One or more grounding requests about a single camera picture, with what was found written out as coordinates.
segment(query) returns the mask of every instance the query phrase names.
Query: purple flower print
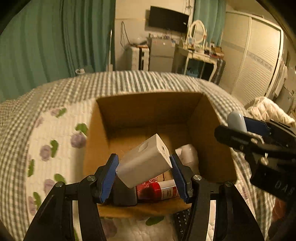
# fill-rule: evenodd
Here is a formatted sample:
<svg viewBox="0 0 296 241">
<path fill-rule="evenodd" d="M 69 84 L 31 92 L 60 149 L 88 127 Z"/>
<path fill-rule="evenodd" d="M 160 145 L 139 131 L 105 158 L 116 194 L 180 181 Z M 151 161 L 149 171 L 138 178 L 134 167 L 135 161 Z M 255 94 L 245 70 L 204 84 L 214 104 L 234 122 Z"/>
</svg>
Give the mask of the purple flower print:
<svg viewBox="0 0 296 241">
<path fill-rule="evenodd" d="M 38 126 L 40 126 L 44 121 L 44 118 L 41 116 L 38 120 L 36 120 L 36 124 L 35 127 L 37 128 Z"/>
<path fill-rule="evenodd" d="M 56 116 L 59 113 L 59 109 L 54 109 L 50 112 L 52 116 Z"/>
<path fill-rule="evenodd" d="M 31 215 L 35 215 L 37 210 L 36 210 L 36 205 L 35 205 L 35 201 L 34 198 L 32 198 L 31 196 L 28 197 L 28 206 L 29 206 L 29 212 Z"/>
<path fill-rule="evenodd" d="M 49 145 L 44 145 L 40 149 L 40 156 L 43 161 L 48 161 L 51 153 L 52 153 L 52 149 Z"/>
<path fill-rule="evenodd" d="M 44 190 L 46 195 L 50 192 L 50 190 L 52 189 L 54 184 L 55 184 L 55 181 L 51 180 L 51 179 L 46 179 L 44 181 L 44 189 L 43 190 Z"/>
<path fill-rule="evenodd" d="M 86 138 L 82 133 L 76 133 L 71 136 L 71 146 L 74 148 L 82 148 L 86 144 Z"/>
<path fill-rule="evenodd" d="M 114 237 L 115 234 L 117 233 L 117 227 L 115 226 L 113 219 L 101 218 L 101 223 L 102 223 L 106 238 L 108 239 L 108 238 Z"/>
</svg>

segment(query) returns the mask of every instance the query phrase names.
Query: sliding wardrobe door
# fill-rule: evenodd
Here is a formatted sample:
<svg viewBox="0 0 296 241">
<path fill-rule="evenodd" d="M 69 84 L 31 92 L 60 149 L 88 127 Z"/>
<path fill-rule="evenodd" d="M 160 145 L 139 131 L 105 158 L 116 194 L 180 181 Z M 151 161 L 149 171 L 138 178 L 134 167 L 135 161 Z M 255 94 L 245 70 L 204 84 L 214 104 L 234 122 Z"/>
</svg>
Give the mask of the sliding wardrobe door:
<svg viewBox="0 0 296 241">
<path fill-rule="evenodd" d="M 246 58 L 232 91 L 242 104 L 257 96 L 265 96 L 277 65 L 280 42 L 278 28 L 252 18 Z"/>
<path fill-rule="evenodd" d="M 219 86 L 232 93 L 235 81 L 238 78 L 243 60 L 249 29 L 249 17 L 236 13 L 226 13 L 225 26 L 221 47 L 225 53 L 225 69 Z"/>
</svg>

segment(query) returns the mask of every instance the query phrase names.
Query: green curtain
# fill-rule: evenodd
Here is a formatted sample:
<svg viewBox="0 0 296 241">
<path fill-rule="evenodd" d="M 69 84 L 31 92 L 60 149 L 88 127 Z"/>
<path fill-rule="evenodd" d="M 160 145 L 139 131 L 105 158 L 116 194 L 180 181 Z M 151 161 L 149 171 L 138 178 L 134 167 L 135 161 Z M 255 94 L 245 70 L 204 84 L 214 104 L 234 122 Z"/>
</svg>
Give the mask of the green curtain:
<svg viewBox="0 0 296 241">
<path fill-rule="evenodd" d="M 0 35 L 0 102 L 77 68 L 105 71 L 114 16 L 115 0 L 31 0 Z"/>
<path fill-rule="evenodd" d="M 195 0 L 193 20 L 201 20 L 207 30 L 207 41 L 221 44 L 226 15 L 226 0 Z"/>
</svg>

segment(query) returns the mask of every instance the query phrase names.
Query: green leaf print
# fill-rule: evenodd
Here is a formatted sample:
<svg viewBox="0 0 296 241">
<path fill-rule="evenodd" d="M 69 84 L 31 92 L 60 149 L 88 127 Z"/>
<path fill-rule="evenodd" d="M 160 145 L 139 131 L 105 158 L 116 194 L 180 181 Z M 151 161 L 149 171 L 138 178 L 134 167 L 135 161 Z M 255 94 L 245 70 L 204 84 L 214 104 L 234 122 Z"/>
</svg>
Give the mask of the green leaf print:
<svg viewBox="0 0 296 241">
<path fill-rule="evenodd" d="M 41 206 L 41 197 L 37 192 L 33 192 L 33 197 L 35 198 L 35 205 L 37 206 L 37 210 Z"/>
<path fill-rule="evenodd" d="M 67 112 L 67 108 L 63 108 L 59 111 L 59 113 L 56 115 L 56 118 L 61 117 L 63 114 Z"/>
<path fill-rule="evenodd" d="M 32 159 L 29 162 L 29 168 L 28 168 L 28 177 L 32 176 L 34 174 L 34 159 Z"/>
<path fill-rule="evenodd" d="M 79 241 L 79 238 L 75 229 L 74 229 L 74 237 L 75 237 L 75 241 Z"/>
<path fill-rule="evenodd" d="M 151 226 L 151 225 L 157 224 L 160 221 L 162 221 L 164 218 L 165 218 L 164 216 L 148 218 L 148 220 L 146 221 L 146 225 Z"/>
<path fill-rule="evenodd" d="M 56 156 L 56 153 L 57 153 L 57 149 L 59 148 L 59 144 L 56 140 L 51 140 L 50 141 L 50 144 L 52 146 L 52 154 L 51 154 L 51 157 L 55 157 Z"/>
<path fill-rule="evenodd" d="M 85 134 L 87 136 L 88 128 L 85 123 L 77 124 L 77 126 L 75 127 L 75 130 L 81 131 L 83 134 Z"/>
<path fill-rule="evenodd" d="M 64 179 L 64 177 L 63 177 L 61 174 L 59 174 L 59 173 L 56 173 L 56 174 L 54 175 L 54 180 L 55 180 L 56 182 L 64 182 L 65 184 L 67 184 L 67 182 L 66 182 L 66 180 Z"/>
</svg>

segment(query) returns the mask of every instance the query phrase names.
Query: black remote with buttons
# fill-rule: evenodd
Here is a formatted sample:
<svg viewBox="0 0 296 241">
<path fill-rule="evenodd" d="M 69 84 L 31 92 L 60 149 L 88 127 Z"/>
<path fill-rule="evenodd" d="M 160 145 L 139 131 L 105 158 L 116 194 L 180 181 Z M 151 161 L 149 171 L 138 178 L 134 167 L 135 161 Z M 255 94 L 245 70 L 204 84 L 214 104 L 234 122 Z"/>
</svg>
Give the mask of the black remote with buttons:
<svg viewBox="0 0 296 241">
<path fill-rule="evenodd" d="M 183 234 L 185 232 L 187 220 L 189 217 L 189 212 L 190 212 L 190 209 L 186 209 L 173 214 L 175 229 L 176 229 L 179 241 L 182 240 Z"/>
</svg>

